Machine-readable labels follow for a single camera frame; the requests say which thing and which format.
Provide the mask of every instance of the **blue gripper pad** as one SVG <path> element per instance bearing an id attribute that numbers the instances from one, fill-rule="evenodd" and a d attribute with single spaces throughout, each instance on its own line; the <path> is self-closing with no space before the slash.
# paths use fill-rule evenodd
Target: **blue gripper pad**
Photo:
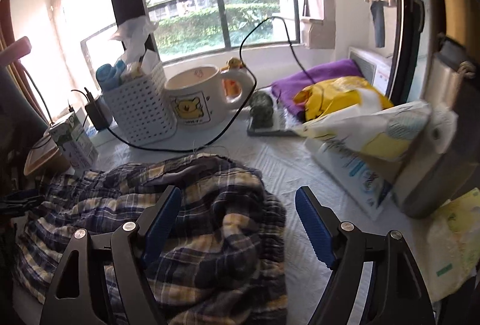
<path id="1" fill-rule="evenodd" d="M 295 208 L 317 259 L 332 269 L 336 260 L 333 254 L 332 236 L 311 204 L 307 194 L 301 188 L 295 193 Z"/>
<path id="2" fill-rule="evenodd" d="M 162 253 L 163 246 L 170 231 L 177 219 L 177 214 L 182 206 L 182 193 L 178 188 L 174 188 L 170 197 L 165 202 L 162 210 L 152 223 L 148 233 L 145 235 L 145 249 L 140 258 L 142 267 L 147 268 L 148 264 L 157 260 Z"/>

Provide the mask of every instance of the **cartoon bear print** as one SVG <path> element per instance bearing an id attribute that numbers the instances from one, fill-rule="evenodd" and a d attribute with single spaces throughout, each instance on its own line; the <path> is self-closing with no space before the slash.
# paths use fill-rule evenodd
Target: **cartoon bear print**
<path id="1" fill-rule="evenodd" d="M 203 109 L 200 104 L 200 98 L 195 97 L 192 100 L 175 100 L 175 111 L 182 119 L 197 119 L 203 117 Z"/>

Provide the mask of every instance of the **plaid fabric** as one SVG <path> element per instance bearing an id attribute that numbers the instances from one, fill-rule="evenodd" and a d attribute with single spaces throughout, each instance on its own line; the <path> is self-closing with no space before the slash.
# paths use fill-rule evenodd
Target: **plaid fabric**
<path id="1" fill-rule="evenodd" d="M 181 189 L 181 211 L 145 271 L 169 323 L 285 323 L 285 209 L 259 172 L 215 155 L 43 178 L 46 201 L 17 239 L 15 277 L 43 303 L 76 229 L 105 233 L 135 221 L 170 184 Z M 117 322 L 125 323 L 113 266 L 105 271 Z"/>

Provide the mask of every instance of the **air conditioner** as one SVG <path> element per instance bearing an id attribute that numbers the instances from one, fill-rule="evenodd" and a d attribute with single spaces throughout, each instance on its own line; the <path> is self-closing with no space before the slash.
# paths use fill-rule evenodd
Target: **air conditioner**
<path id="1" fill-rule="evenodd" d="M 392 59 L 385 58 L 378 53 L 370 50 L 349 48 L 349 58 L 354 60 L 358 68 L 363 73 L 363 77 L 381 93 L 387 91 L 388 79 L 390 78 L 390 69 Z"/>

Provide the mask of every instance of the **white ceramic mug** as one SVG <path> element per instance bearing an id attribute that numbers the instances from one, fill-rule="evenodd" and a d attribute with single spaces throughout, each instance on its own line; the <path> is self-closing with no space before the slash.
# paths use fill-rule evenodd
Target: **white ceramic mug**
<path id="1" fill-rule="evenodd" d="M 222 81 L 234 80 L 241 92 L 228 100 Z M 181 72 L 165 83 L 179 126 L 202 129 L 222 122 L 229 110 L 238 109 L 254 86 L 253 79 L 241 69 L 220 71 L 204 65 Z"/>

